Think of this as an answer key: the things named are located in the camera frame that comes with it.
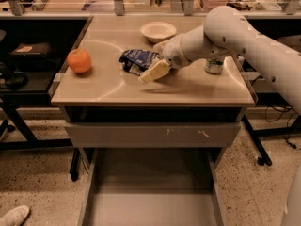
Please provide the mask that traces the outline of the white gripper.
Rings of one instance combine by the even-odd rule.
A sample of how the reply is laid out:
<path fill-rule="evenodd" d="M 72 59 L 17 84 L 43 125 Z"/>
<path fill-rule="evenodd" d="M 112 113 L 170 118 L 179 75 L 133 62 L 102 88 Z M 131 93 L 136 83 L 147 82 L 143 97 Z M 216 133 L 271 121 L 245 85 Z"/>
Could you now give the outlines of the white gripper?
<path fill-rule="evenodd" d="M 182 51 L 181 42 L 182 35 L 177 35 L 170 40 L 156 43 L 153 46 L 153 50 L 157 53 L 162 53 L 164 59 L 151 64 L 147 70 L 140 74 L 139 81 L 149 84 L 166 76 L 171 67 L 177 70 L 186 67 L 188 60 Z"/>

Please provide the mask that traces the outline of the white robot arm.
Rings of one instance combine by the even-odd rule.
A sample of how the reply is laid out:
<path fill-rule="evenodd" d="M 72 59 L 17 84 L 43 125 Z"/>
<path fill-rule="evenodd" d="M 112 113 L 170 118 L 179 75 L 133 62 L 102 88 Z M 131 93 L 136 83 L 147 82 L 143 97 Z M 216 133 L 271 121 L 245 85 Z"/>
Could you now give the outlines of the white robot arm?
<path fill-rule="evenodd" d="M 234 8 L 214 8 L 203 26 L 160 42 L 156 49 L 175 69 L 203 58 L 236 53 L 301 112 L 301 56 L 258 32 Z M 300 168 L 273 172 L 270 186 L 263 174 L 253 169 L 241 176 L 242 161 L 252 144 L 251 136 L 239 133 L 218 170 L 230 226 L 300 226 Z"/>

